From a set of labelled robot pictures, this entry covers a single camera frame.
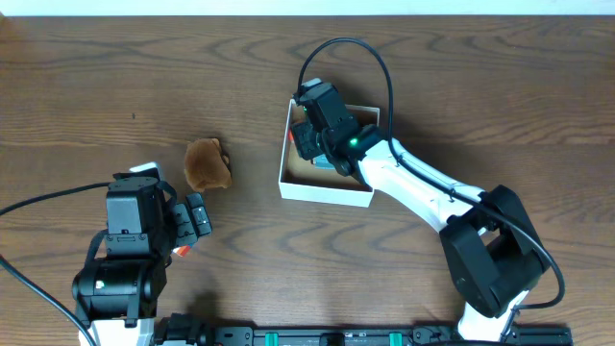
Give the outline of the grey yellow toy truck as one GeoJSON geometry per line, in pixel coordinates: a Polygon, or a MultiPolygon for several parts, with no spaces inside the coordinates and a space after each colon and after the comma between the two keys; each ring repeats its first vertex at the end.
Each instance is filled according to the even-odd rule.
{"type": "Polygon", "coordinates": [[[311,160],[311,163],[316,169],[334,170],[334,165],[331,164],[325,155],[320,155],[311,160]]]}

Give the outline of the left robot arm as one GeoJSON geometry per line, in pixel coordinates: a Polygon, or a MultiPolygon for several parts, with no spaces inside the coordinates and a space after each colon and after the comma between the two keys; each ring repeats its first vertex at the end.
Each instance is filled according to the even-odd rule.
{"type": "Polygon", "coordinates": [[[82,343],[152,345],[166,268],[212,227],[200,193],[177,200],[158,176],[118,174],[96,235],[72,284],[82,343]]]}

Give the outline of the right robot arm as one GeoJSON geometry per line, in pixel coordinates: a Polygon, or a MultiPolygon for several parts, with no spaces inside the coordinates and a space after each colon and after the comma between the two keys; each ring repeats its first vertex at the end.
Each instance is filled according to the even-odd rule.
{"type": "Polygon", "coordinates": [[[303,83],[293,100],[305,117],[290,128],[299,156],[325,157],[338,174],[388,194],[427,222],[466,302],[458,334],[503,340],[514,309],[550,266],[519,197],[503,185],[466,185],[418,160],[377,125],[361,124],[330,83],[303,83]]]}

